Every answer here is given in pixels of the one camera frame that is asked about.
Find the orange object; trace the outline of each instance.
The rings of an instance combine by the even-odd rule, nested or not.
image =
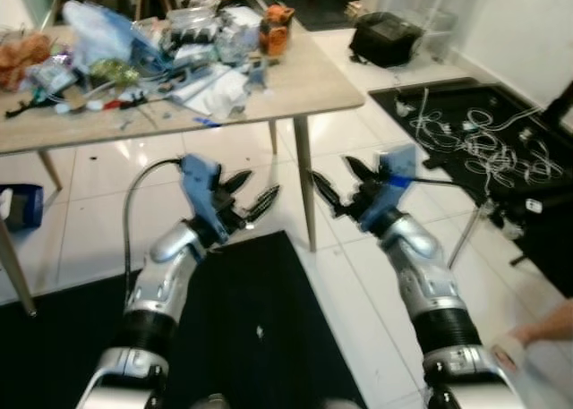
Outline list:
[[[270,56],[281,56],[287,48],[290,37],[290,23],[295,15],[295,10],[279,4],[273,4],[267,10],[265,18],[261,22],[259,41],[261,51]]]
[[[15,91],[26,68],[50,57],[50,39],[39,33],[0,46],[0,89]]]

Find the white wall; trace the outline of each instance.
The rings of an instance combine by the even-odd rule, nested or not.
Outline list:
[[[24,24],[34,27],[34,21],[22,0],[0,0],[0,25],[19,29]]]
[[[545,107],[573,80],[573,0],[477,0],[458,52]]]

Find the black bag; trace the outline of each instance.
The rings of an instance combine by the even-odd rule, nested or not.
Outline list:
[[[422,35],[422,29],[393,13],[369,13],[356,22],[350,44],[354,51],[351,59],[361,63],[360,57],[363,57],[380,67],[406,64]]]

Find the metal table leg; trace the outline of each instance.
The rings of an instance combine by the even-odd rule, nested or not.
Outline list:
[[[277,155],[277,120],[269,120],[270,143],[272,144],[272,155]]]
[[[16,256],[16,251],[10,240],[8,229],[3,219],[0,219],[0,263],[6,270],[18,297],[20,297],[21,304],[24,310],[31,317],[36,316],[36,306],[32,300],[30,289],[26,283],[26,278],[21,271],[20,262]]]
[[[309,170],[311,163],[311,143],[308,135],[308,119],[305,116],[297,116],[295,120],[296,155],[298,156],[298,173],[301,178],[301,190],[303,192],[304,214],[306,215],[306,227],[311,252],[316,252],[316,225],[314,222],[314,190]]]
[[[60,180],[60,177],[57,174],[56,167],[54,166],[54,162],[52,161],[49,152],[38,151],[38,155],[39,159],[42,160],[44,167],[46,168],[48,174],[50,175],[50,178],[52,178],[52,182],[54,182],[56,190],[60,192],[63,188],[62,181]]]

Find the black rug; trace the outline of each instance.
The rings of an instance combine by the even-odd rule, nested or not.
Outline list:
[[[295,9],[295,17],[309,31],[348,29],[353,23],[344,14],[354,0],[283,0]]]
[[[74,408],[122,299],[113,277],[39,297],[34,320],[19,304],[0,308],[0,407]],[[229,245],[192,278],[167,407],[214,393],[233,409],[317,409],[326,397],[366,407],[284,232]]]
[[[416,141],[415,127],[410,125],[415,115],[406,118],[399,116],[396,112],[395,98],[397,94],[400,94],[400,97],[408,104],[419,108],[422,103],[423,88],[426,86],[430,91],[426,112],[441,110],[443,113],[441,121],[448,122],[452,131],[466,120],[466,113],[470,107],[487,110],[493,115],[495,122],[505,122],[511,116],[530,108],[528,104],[515,98],[500,86],[476,85],[475,80],[471,79],[414,85],[402,88],[400,91],[397,89],[371,91],[370,95]],[[524,124],[534,125],[531,120],[523,119],[503,131],[496,132],[496,135],[511,145],[518,157],[532,159],[530,151],[518,140],[519,132],[525,127]],[[558,138],[555,133],[537,130],[537,136],[547,145],[551,159],[564,167],[563,178],[571,178],[573,175],[571,145],[566,140]],[[441,167],[454,182],[466,183],[475,188],[478,195],[468,190],[466,192],[474,198],[476,203],[483,201],[485,175],[475,174],[466,169],[465,162],[471,157],[469,154],[463,150],[441,154],[424,149],[431,158],[445,160]],[[515,188],[518,190],[527,187],[523,179],[514,178],[514,181]],[[491,187],[500,188],[501,186],[493,181]],[[528,223],[526,235],[515,241],[519,249],[567,297],[573,296],[573,280],[570,278],[573,271],[571,217],[573,217],[573,207],[565,207],[556,209],[540,219],[532,219]]]

